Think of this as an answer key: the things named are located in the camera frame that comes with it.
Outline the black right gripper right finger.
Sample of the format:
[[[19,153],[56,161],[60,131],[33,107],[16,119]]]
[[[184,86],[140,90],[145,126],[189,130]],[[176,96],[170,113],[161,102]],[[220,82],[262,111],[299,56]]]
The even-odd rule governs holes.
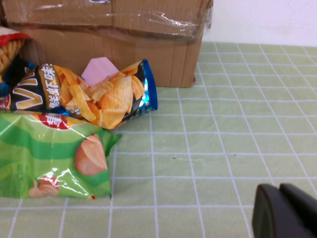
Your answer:
[[[314,238],[317,237],[317,200],[293,184],[282,183],[279,190],[290,202],[297,216]]]

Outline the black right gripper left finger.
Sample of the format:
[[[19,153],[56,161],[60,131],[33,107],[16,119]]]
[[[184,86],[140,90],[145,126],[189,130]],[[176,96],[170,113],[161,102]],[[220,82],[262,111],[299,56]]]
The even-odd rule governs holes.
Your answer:
[[[257,186],[252,216],[254,237],[313,238],[313,235],[302,225],[300,218],[279,188],[270,184]]]

